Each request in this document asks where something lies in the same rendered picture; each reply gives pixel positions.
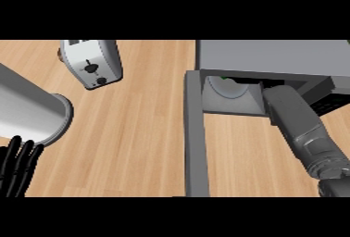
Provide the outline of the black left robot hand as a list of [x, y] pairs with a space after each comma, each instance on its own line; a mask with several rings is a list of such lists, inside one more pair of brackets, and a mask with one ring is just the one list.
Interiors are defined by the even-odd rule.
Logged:
[[0, 146], [0, 197], [26, 196], [43, 151], [45, 146], [32, 140], [23, 143], [20, 135]]

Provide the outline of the grey microwave door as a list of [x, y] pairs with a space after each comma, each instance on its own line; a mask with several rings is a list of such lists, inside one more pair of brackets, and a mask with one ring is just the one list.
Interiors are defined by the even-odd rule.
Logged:
[[201, 77], [197, 70], [185, 76], [185, 181], [187, 196], [210, 196], [209, 162], [206, 150]]

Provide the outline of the grey microwave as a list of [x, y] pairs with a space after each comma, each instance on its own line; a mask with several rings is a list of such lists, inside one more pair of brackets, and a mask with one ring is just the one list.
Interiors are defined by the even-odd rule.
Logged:
[[[209, 113], [263, 117], [263, 90], [289, 85], [318, 115], [350, 105], [350, 43], [345, 40], [198, 40], [196, 69], [203, 73], [203, 108]], [[210, 76], [249, 85], [229, 99]]]

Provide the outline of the large grey cylinder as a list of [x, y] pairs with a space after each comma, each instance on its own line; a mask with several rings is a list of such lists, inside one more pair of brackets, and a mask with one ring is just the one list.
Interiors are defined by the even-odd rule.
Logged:
[[51, 94], [0, 63], [0, 137], [23, 137], [52, 145], [74, 118], [74, 106], [61, 94]]

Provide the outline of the silver toaster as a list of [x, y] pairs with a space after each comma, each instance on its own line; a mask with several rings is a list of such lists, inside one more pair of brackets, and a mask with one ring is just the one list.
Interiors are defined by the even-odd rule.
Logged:
[[123, 67], [116, 40], [61, 40], [61, 58], [88, 90], [122, 80]]

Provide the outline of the pale glass turntable plate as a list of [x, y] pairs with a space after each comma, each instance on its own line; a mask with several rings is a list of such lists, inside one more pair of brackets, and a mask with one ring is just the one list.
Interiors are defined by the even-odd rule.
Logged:
[[249, 85], [238, 83], [234, 79], [219, 76], [209, 77], [210, 85], [215, 91], [227, 98], [235, 99], [241, 97], [247, 90]]

